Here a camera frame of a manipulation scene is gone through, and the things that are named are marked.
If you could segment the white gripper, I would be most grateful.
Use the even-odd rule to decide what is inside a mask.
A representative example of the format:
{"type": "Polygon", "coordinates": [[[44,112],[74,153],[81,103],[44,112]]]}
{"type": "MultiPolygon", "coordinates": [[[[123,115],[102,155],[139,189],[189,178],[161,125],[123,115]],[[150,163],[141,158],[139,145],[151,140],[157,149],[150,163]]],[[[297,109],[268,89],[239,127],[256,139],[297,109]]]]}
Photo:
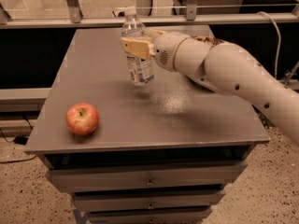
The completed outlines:
{"type": "Polygon", "coordinates": [[[166,33],[157,29],[144,29],[141,37],[144,39],[123,37],[121,39],[123,50],[144,60],[155,55],[157,65],[170,72],[176,71],[174,61],[179,45],[190,38],[189,35],[179,32],[166,33]]]}

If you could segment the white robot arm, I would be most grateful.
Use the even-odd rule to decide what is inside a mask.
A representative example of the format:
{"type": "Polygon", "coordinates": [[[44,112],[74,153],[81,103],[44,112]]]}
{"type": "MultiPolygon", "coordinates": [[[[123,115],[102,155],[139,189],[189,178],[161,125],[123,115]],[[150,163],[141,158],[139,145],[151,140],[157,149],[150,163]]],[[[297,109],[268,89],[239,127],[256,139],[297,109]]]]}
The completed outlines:
{"type": "Polygon", "coordinates": [[[178,72],[214,92],[235,95],[299,143],[299,93],[272,77],[245,49],[208,36],[149,29],[121,40],[124,51],[178,72]]]}

